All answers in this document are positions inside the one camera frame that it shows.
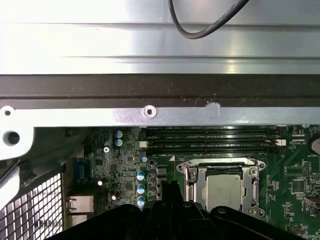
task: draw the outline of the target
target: integrated circuit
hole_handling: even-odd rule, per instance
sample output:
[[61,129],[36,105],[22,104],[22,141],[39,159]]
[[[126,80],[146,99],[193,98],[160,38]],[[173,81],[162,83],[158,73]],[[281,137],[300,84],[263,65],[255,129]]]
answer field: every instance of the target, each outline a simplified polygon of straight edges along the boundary
[[110,165],[110,171],[111,172],[116,172],[118,170],[118,165],[117,164],[111,164]]
[[305,180],[304,179],[294,179],[292,180],[292,193],[293,194],[303,194],[305,192]]
[[126,190],[132,190],[133,189],[133,183],[132,182],[126,182],[124,184],[124,187]]

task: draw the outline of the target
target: ventilation grille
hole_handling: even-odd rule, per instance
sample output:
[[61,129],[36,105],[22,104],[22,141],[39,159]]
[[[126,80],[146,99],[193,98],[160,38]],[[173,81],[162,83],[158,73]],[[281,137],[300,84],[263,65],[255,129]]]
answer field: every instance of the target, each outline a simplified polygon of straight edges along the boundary
[[61,175],[0,211],[0,240],[43,240],[63,230]]

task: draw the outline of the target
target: screw hole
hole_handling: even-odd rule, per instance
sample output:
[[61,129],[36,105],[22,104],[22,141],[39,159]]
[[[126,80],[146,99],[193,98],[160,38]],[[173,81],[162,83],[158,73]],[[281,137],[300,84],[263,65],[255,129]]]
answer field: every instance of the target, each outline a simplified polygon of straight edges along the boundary
[[17,132],[15,131],[10,131],[7,132],[3,135],[3,142],[7,145],[7,146],[14,146],[17,143],[19,143],[20,141],[20,136]]

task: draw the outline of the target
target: electrolytic capacitor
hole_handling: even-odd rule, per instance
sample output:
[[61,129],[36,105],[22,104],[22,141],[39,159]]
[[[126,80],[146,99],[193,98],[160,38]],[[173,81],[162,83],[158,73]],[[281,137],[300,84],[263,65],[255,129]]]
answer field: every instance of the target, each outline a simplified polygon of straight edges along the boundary
[[105,177],[101,178],[97,183],[99,186],[102,186],[103,184],[105,184],[107,182],[107,179]]
[[123,143],[124,143],[124,142],[123,142],[121,139],[117,139],[117,140],[114,141],[114,144],[115,144],[117,147],[121,147]]
[[138,200],[137,200],[136,204],[137,204],[140,208],[142,208],[142,207],[145,205],[145,203],[146,203],[146,198],[145,198],[144,196],[138,197]]
[[113,201],[115,201],[115,200],[117,200],[117,199],[119,199],[119,198],[120,198],[120,192],[119,192],[119,191],[114,191],[114,192],[112,193],[111,199],[112,199]]
[[122,138],[123,135],[124,135],[124,134],[123,134],[122,131],[120,131],[120,130],[118,130],[118,131],[115,132],[115,137],[118,138],[118,139]]
[[138,171],[138,173],[136,174],[136,179],[138,179],[139,181],[142,181],[145,179],[145,172],[144,171]]
[[136,188],[136,192],[138,194],[144,194],[146,191],[146,187],[143,184],[139,184],[138,187]]

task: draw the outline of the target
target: chip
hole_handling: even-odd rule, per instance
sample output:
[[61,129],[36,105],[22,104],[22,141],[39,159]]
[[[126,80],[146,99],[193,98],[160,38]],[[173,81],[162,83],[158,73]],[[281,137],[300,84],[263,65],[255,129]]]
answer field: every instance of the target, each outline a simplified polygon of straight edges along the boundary
[[305,180],[304,179],[294,179],[292,180],[292,193],[299,194],[305,191]]
[[110,165],[110,171],[111,171],[111,172],[116,172],[117,170],[118,170],[117,164],[111,164],[111,165]]
[[102,165],[102,163],[103,163],[103,161],[102,161],[102,159],[96,159],[95,160],[95,165]]
[[132,184],[132,182],[126,182],[124,184],[124,187],[125,187],[126,190],[132,190],[133,184]]
[[140,163],[140,157],[139,157],[139,156],[135,156],[135,157],[133,158],[133,161],[134,161],[135,163]]

